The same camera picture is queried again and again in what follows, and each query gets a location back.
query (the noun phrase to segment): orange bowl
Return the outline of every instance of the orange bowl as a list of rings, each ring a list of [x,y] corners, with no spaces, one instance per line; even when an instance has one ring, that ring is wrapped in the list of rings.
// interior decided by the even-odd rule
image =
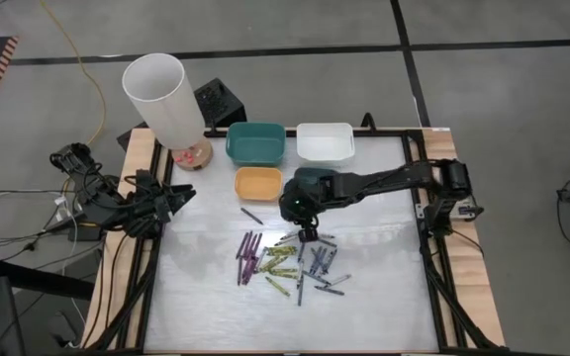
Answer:
[[[242,167],[237,171],[235,191],[241,199],[275,201],[282,184],[283,174],[276,168]]]

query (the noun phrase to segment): yellow cable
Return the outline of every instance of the yellow cable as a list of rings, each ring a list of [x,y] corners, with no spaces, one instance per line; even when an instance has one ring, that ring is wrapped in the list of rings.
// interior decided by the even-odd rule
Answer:
[[[103,128],[105,126],[105,121],[107,120],[107,103],[105,102],[105,96],[103,95],[103,91],[100,90],[100,85],[98,85],[96,80],[91,75],[89,75],[89,73],[87,72],[87,69],[85,69],[85,65],[83,65],[83,61],[80,58],[80,53],[78,53],[78,49],[76,48],[74,41],[71,40],[71,37],[65,31],[65,28],[63,27],[63,25],[58,21],[58,19],[56,18],[54,13],[49,9],[48,4],[46,4],[46,2],[44,0],[39,0],[39,2],[41,3],[41,6],[44,8],[44,10],[46,10],[47,14],[51,17],[51,20],[58,27],[58,29],[63,33],[63,35],[65,36],[65,38],[69,42],[69,45],[71,46],[71,48],[74,50],[74,53],[76,54],[76,59],[78,59],[78,65],[80,65],[80,69],[83,71],[83,74],[85,74],[87,79],[89,79],[89,81],[92,84],[94,84],[94,87],[96,87],[96,91],[98,92],[98,96],[100,96],[100,101],[102,102],[102,117],[100,120],[100,125],[98,126],[98,129],[96,130],[96,133],[93,134],[91,136],[91,138],[89,138],[87,140],[87,144],[91,144],[96,139],[96,137],[98,137],[100,132],[103,130]]]

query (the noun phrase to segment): green bowl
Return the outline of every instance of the green bowl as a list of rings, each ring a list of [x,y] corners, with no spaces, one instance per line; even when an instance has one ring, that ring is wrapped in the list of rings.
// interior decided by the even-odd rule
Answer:
[[[276,166],[285,152],[285,128],[268,123],[234,123],[226,136],[226,153],[240,166]]]

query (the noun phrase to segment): white cup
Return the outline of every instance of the white cup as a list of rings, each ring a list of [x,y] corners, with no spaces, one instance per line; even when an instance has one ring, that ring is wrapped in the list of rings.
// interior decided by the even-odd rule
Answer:
[[[125,69],[123,89],[163,146],[185,149],[204,135],[193,88],[174,56],[153,53],[136,59]]]

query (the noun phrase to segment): black box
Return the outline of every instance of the black box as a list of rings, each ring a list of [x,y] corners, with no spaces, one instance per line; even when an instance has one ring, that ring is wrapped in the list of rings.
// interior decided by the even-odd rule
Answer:
[[[195,90],[195,99],[209,128],[228,128],[247,121],[243,103],[219,78]]]

